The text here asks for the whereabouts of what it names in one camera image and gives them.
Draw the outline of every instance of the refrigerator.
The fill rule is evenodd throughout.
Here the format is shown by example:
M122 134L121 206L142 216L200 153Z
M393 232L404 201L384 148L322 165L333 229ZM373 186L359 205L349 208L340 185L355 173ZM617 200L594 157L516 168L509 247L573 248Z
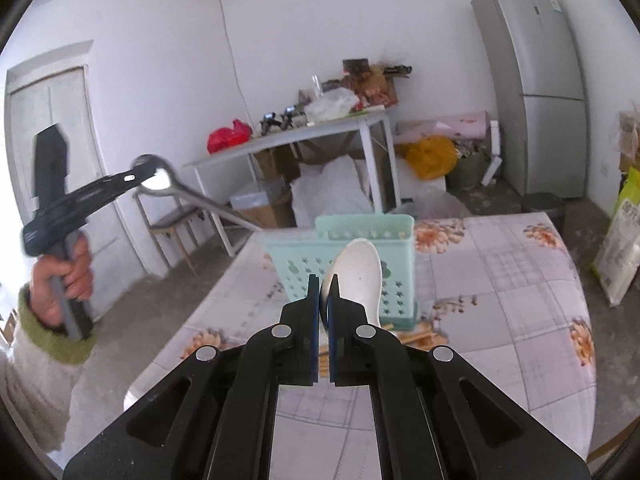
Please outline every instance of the refrigerator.
M494 80L503 175L521 194L584 195L587 112L558 0L473 0Z

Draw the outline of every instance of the pink box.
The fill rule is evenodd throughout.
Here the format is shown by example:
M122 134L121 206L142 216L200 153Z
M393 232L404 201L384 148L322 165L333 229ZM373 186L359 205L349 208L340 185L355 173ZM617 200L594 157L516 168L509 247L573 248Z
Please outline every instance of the pink box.
M489 127L487 112L445 116L425 121L398 121L394 143L411 144L431 136L444 136L453 140L484 140Z

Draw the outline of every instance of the red plastic bag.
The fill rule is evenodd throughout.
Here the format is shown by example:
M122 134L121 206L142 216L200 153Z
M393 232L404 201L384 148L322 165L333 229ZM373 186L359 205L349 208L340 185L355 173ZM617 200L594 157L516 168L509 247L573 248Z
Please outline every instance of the red plastic bag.
M247 142L251 138L251 126L243 123L240 119L234 120L234 129L218 128L209 135L207 140L207 151L209 153L219 152L231 146L237 146Z

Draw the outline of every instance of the white wall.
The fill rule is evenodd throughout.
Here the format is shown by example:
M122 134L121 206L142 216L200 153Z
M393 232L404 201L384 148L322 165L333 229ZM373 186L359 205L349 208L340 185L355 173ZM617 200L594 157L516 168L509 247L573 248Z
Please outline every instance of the white wall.
M30 7L0 56L0 80L25 60L89 40L93 45L84 57L86 83L106 173L125 171L142 153L156 153L167 158L187 184L195 185L193 170L183 166L206 155L208 134L236 117L246 120L220 1L54 0ZM0 138L4 151L3 132ZM250 179L244 160L217 166L204 177L212 198L222 201ZM0 199L6 224L0 230L0 260L6 266L0 267L0 282L15 290L30 262L20 250L22 225L4 156ZM130 193L116 204L145 268L165 274ZM152 220L173 206L168 198L148 199L145 205ZM199 237L210 232L201 229ZM189 247L187 237L183 239ZM173 243L161 243L175 262Z
M496 114L471 0L222 0L240 86L254 119L293 102L311 76L340 75L341 60L404 62L395 118ZM588 196L610 212L620 174L609 141L615 115L640 99L640 35L618 0L561 0L590 100Z

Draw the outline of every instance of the white table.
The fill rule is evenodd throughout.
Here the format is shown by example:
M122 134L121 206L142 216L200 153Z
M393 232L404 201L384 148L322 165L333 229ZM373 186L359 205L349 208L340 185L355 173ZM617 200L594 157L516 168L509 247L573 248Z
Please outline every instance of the white table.
M549 218L530 213L429 220L418 221L415 230L420 320L433 323L466 361L585 458L596 401L593 346L586 345L593 343L590 318L578 272ZM182 362L195 336L222 331L236 346L278 322L289 299L263 238L296 231L304 233L251 236L131 385L125 409ZM281 386L271 477L380 479L368 388L337 388L326 379L311 388Z
M261 152L268 148L275 148L277 146L285 146L286 144L293 144L295 142L301 142L302 140L318 139L319 137L325 137L335 134L343 134L346 132L359 131L360 140L362 142L362 149L364 151L364 158L367 164L367 172L369 173L369 182L371 186L371 196L373 200L373 209L376 213L382 213L382 194L380 192L380 182L378 181L378 173L376 171L376 159L373 153L373 142L378 143L371 137L370 127L374 124L381 124L382 131L385 137L386 146L382 146L389 154L389 165L391 168L391 179L394 186L394 196L396 199L396 206L401 204L400 193L398 187L398 168L396 167L396 152L394 150L394 142L391 133L391 124L389 122L388 113L386 110L378 110L375 112L369 112L360 115L354 115L345 117L342 119L336 119L333 121L326 121L324 123L318 123L313 126L306 126L304 128L294 128L292 130L285 130L284 132L270 134L257 139L249 140L239 146L233 146L227 148L221 152L213 153L212 155L187 164L186 168L193 168L200 185L201 192L208 196L204 183L202 181L201 171L207 166L223 162L224 160L231 160L239 156L246 156L251 174L254 180L258 179L257 172L255 171L254 161L252 155L254 153ZM220 218L213 214L213 221L216 225L216 229L220 234L222 243L225 245L226 251L229 256L234 257L238 248L234 247L229 241L226 235L225 229L220 221Z

